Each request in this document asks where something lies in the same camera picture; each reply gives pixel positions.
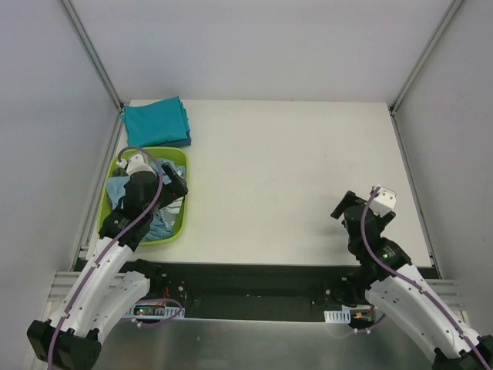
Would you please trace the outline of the light blue printed t-shirt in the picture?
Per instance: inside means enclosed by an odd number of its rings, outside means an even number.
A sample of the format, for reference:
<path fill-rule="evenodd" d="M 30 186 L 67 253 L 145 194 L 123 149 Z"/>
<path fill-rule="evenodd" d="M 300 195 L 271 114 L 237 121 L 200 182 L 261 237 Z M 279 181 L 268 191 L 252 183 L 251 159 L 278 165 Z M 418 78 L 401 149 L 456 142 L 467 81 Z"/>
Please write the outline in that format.
<path fill-rule="evenodd" d="M 122 206 L 121 199 L 126 193 L 124 186 L 128 181 L 129 179 L 125 177 L 113 177 L 112 175 L 106 181 L 106 199 L 111 206 L 111 210 Z M 169 206 L 159 208 L 155 212 L 149 232 L 143 238 L 143 242 L 165 240 L 172 236 L 184 199 L 185 197 L 179 198 Z"/>

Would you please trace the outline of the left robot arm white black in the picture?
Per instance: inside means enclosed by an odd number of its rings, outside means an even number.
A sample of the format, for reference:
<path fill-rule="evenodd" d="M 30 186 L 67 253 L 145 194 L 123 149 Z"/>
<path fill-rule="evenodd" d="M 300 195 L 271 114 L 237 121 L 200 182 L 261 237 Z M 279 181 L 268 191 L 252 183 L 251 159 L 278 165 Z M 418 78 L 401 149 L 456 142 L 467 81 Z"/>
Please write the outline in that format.
<path fill-rule="evenodd" d="M 138 259 L 115 287 L 110 284 L 148 234 L 154 216 L 187 195 L 186 181 L 169 164 L 153 169 L 127 164 L 125 193 L 106 216 L 99 239 L 69 293 L 45 321 L 27 331 L 36 357 L 50 369 L 91 369 L 106 336 L 142 298 L 163 299 L 163 269 Z"/>

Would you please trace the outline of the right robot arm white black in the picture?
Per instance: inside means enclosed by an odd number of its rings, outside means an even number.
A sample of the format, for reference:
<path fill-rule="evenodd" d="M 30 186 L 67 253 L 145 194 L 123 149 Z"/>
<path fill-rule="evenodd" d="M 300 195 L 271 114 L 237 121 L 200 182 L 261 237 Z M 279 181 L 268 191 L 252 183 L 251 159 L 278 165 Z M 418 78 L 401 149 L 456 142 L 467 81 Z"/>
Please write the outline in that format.
<path fill-rule="evenodd" d="M 331 217 L 348 235 L 359 267 L 331 289 L 339 304 L 370 304 L 390 318 L 431 361 L 433 369 L 490 369 L 492 337 L 479 335 L 429 286 L 411 258 L 383 237 L 395 218 L 396 194 L 375 187 L 365 200 L 348 191 Z"/>

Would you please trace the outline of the lime green plastic basin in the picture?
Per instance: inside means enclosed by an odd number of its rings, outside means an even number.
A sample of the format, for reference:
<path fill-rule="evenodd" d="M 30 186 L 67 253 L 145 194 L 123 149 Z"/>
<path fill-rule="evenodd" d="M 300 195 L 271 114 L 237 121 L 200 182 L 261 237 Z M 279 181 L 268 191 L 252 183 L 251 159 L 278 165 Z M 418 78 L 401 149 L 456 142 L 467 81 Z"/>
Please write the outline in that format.
<path fill-rule="evenodd" d="M 159 161 L 159 164 L 170 163 L 173 169 L 184 180 L 187 180 L 189 162 L 183 150 L 166 146 L 148 147 L 147 150 Z M 118 157 L 114 156 L 106 171 L 105 184 L 103 185 L 99 202 L 99 215 L 95 227 L 96 233 L 99 232 L 104 219 L 117 205 L 119 198 L 124 195 L 123 185 L 129 179 L 123 176 L 121 180 L 113 180 L 112 182 L 115 185 L 110 190 L 110 194 L 108 194 L 108 179 L 115 178 L 114 172 L 119 169 L 117 161 Z M 154 246 L 176 240 L 182 233 L 185 224 L 187 201 L 187 197 L 184 197 L 181 202 L 177 200 L 171 205 L 161 208 L 151 223 L 151 230 L 144 237 L 140 246 Z"/>

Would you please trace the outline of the folded dark teal t-shirt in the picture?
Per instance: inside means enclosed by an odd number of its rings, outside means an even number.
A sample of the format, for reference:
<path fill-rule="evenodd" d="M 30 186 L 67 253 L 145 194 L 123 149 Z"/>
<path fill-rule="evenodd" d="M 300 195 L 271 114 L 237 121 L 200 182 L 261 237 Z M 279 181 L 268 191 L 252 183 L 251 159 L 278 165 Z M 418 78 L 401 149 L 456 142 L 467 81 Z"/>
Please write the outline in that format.
<path fill-rule="evenodd" d="M 159 146 L 189 139 L 190 128 L 180 109 L 126 107 L 125 124 L 130 146 Z"/>

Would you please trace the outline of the grey t-shirt in basin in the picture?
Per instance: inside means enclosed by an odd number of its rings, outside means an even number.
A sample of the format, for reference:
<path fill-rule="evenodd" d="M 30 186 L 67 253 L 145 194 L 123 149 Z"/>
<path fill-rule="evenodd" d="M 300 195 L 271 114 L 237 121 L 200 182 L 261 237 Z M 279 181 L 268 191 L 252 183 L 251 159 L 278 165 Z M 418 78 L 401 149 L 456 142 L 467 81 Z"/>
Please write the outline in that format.
<path fill-rule="evenodd" d="M 113 172 L 112 172 L 112 176 L 113 177 L 125 177 L 126 179 L 129 179 L 129 174 L 123 169 L 123 168 L 116 168 Z"/>

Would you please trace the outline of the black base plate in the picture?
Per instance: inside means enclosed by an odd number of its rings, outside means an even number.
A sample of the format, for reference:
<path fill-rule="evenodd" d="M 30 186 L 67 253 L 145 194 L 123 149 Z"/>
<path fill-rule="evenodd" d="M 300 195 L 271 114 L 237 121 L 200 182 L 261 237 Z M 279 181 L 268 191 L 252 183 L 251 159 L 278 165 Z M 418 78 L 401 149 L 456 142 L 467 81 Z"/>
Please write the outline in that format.
<path fill-rule="evenodd" d="M 168 298 L 188 319 L 322 322 L 343 306 L 366 306 L 355 266 L 157 263 L 147 298 Z"/>

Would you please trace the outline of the left aluminium frame post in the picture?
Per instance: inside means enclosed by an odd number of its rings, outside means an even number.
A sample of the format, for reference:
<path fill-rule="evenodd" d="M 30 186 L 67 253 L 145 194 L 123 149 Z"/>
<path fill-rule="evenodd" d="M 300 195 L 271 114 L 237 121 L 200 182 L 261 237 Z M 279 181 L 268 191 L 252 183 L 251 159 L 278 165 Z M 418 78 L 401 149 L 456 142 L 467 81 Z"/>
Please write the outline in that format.
<path fill-rule="evenodd" d="M 68 18 L 72 29 L 78 38 L 82 49 L 89 58 L 89 61 L 94 68 L 96 75 L 98 76 L 100 82 L 102 83 L 107 95 L 111 99 L 113 105 L 116 107 L 117 111 L 120 112 L 123 107 L 123 102 L 116 91 L 114 84 L 94 46 L 89 33 L 86 31 L 86 27 L 83 25 L 82 19 L 77 12 L 73 1 L 70 0 L 60 0 L 63 11 Z"/>

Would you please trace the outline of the aluminium frame post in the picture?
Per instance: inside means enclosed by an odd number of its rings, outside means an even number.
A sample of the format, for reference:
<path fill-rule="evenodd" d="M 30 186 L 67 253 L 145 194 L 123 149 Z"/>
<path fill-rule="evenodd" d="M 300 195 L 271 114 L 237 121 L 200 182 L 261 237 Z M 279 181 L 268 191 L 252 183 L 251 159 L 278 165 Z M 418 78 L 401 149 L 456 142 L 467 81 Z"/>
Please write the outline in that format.
<path fill-rule="evenodd" d="M 427 65 L 435 49 L 443 39 L 446 31 L 449 29 L 451 23 L 455 20 L 461 8 L 466 3 L 467 1 L 465 0 L 453 0 L 448 4 L 448 7 L 446 8 L 434 31 L 431 33 L 431 36 L 418 56 L 418 59 L 413 64 L 411 71 L 405 79 L 402 87 L 399 89 L 395 99 L 388 106 L 391 116 L 395 116 L 397 111 L 400 109 L 408 93 L 411 91 L 411 88 L 417 82 L 418 77 L 424 70 L 424 67 Z"/>
<path fill-rule="evenodd" d="M 63 11 L 68 18 L 72 29 L 78 38 L 82 49 L 89 58 L 89 61 L 94 68 L 96 75 L 98 76 L 100 82 L 102 83 L 107 95 L 111 99 L 113 105 L 116 107 L 117 111 L 120 112 L 123 107 L 123 102 L 116 91 L 114 84 L 94 46 L 89 33 L 86 31 L 86 27 L 83 25 L 82 19 L 77 12 L 73 1 L 70 0 L 60 0 Z"/>

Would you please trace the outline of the right aluminium frame post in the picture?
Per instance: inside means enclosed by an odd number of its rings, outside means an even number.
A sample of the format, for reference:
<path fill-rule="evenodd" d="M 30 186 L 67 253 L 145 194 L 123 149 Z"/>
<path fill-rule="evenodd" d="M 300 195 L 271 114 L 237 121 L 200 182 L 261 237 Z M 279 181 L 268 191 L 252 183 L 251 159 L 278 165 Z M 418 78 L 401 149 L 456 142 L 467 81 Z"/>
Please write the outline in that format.
<path fill-rule="evenodd" d="M 397 111 L 400 109 L 408 93 L 411 91 L 411 88 L 417 82 L 418 77 L 424 70 L 424 67 L 427 65 L 435 49 L 443 39 L 446 31 L 449 29 L 451 23 L 455 20 L 461 8 L 466 3 L 467 1 L 465 0 L 453 0 L 448 4 L 448 7 L 446 8 L 434 31 L 431 33 L 431 36 L 418 56 L 418 59 L 413 64 L 411 71 L 405 79 L 402 87 L 399 89 L 395 99 L 388 106 L 391 116 L 395 116 Z"/>

